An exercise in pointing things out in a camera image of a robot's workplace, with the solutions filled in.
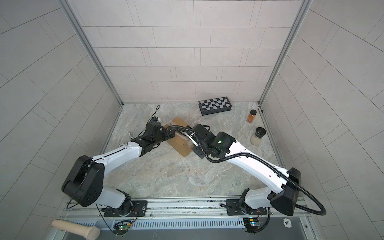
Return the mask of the brown cardboard express box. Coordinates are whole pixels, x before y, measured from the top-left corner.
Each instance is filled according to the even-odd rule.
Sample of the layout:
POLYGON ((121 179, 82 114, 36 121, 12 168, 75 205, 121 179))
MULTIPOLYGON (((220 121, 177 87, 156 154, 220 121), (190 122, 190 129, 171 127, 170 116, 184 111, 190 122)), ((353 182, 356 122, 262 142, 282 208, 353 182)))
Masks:
MULTIPOLYGON (((165 128, 173 125, 182 127, 188 126, 187 123, 185 123, 180 117, 175 117, 165 125, 165 128)), ((194 143, 186 135, 179 132, 175 133, 174 138, 167 140, 167 143, 183 157, 187 157, 192 152, 192 148, 195 146, 194 143)))

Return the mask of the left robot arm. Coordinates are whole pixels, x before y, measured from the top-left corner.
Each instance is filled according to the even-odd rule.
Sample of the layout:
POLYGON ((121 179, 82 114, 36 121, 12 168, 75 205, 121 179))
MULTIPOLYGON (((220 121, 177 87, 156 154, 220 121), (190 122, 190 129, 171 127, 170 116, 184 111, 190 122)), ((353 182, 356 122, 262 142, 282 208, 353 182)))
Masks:
POLYGON ((104 187, 104 177, 121 165, 150 152, 158 144, 175 137, 175 130, 161 123, 147 123, 144 134, 126 145, 108 153, 79 157, 62 185, 62 192, 82 207, 92 204, 121 208, 128 202, 128 195, 104 187))

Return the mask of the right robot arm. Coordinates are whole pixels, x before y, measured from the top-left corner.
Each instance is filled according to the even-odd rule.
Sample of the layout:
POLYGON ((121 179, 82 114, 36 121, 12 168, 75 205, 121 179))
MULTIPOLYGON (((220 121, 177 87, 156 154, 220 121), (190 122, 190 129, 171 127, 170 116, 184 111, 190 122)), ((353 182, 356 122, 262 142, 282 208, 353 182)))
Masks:
POLYGON ((191 137, 197 143, 194 151, 198 156, 208 157, 212 163, 232 163, 266 185, 258 190, 245 189, 235 210, 253 215, 259 208, 274 208, 286 216, 294 215, 299 190, 284 177, 297 184, 300 179, 297 170, 288 171, 265 161, 224 132, 214 135, 201 124, 192 131, 191 137))

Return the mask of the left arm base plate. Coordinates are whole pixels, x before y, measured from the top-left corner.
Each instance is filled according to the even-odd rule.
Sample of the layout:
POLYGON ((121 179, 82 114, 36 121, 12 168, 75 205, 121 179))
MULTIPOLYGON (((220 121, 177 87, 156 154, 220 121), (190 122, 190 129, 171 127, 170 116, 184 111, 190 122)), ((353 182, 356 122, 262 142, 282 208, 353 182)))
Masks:
POLYGON ((148 201, 130 201, 123 203, 118 209, 106 207, 101 209, 104 217, 118 218, 118 217, 144 217, 147 210, 148 201))

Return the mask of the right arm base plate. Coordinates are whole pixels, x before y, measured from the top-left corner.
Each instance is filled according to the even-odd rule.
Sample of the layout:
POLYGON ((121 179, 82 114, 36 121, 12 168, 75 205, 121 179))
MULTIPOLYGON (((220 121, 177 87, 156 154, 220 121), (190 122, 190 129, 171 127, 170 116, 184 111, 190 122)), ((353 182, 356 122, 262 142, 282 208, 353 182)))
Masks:
POLYGON ((220 206, 227 210, 229 216, 266 216, 268 214, 267 208, 253 209, 240 199, 227 199, 225 203, 220 204, 220 206))

